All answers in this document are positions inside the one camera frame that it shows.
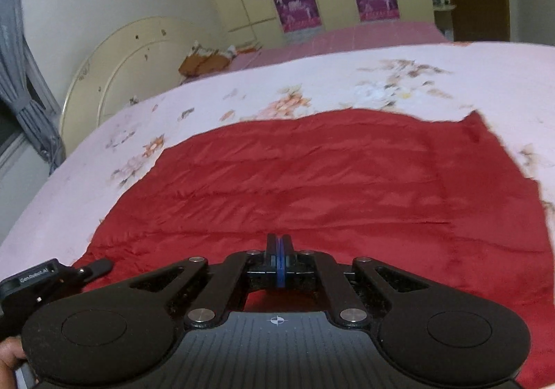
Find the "person's left hand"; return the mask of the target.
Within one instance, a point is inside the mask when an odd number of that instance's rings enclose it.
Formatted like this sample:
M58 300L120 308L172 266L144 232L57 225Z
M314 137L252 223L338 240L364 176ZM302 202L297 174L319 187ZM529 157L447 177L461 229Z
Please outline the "person's left hand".
M8 337L0 344L0 389L16 387L14 372L26 359L20 337Z

